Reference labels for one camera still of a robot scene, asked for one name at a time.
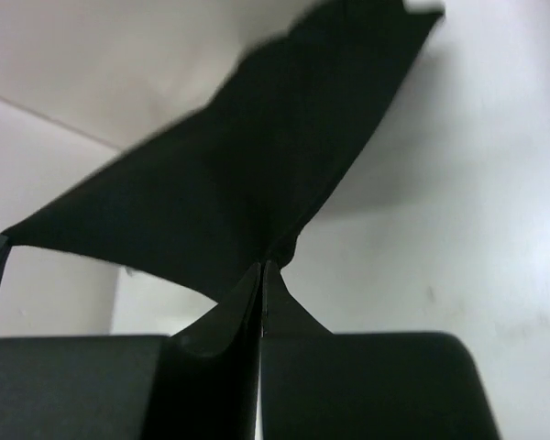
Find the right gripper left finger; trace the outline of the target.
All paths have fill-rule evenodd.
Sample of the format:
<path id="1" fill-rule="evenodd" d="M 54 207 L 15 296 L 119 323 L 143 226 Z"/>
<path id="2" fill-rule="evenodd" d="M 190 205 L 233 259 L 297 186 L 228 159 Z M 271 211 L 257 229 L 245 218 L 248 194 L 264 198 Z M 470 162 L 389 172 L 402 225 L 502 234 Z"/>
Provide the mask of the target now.
<path id="1" fill-rule="evenodd" d="M 260 267 L 178 334 L 0 338 L 0 439 L 251 439 Z"/>

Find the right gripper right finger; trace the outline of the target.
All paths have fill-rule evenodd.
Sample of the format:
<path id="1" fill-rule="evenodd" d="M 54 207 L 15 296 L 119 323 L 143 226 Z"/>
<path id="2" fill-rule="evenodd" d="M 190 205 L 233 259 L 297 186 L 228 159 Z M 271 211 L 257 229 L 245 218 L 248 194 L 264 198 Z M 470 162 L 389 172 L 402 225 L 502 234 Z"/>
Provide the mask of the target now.
<path id="1" fill-rule="evenodd" d="M 497 439 L 475 362 L 441 332 L 335 334 L 269 262 L 262 280 L 267 439 Z"/>

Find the black tank top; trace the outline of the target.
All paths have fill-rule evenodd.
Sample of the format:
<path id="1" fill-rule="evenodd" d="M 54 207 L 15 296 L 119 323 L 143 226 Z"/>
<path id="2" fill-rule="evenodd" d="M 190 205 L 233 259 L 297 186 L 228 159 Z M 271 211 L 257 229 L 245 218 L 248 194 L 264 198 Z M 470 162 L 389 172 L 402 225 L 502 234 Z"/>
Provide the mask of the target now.
<path id="1" fill-rule="evenodd" d="M 206 107 L 7 229 L 220 301 L 298 236 L 378 128 L 442 5 L 327 1 L 254 48 Z"/>

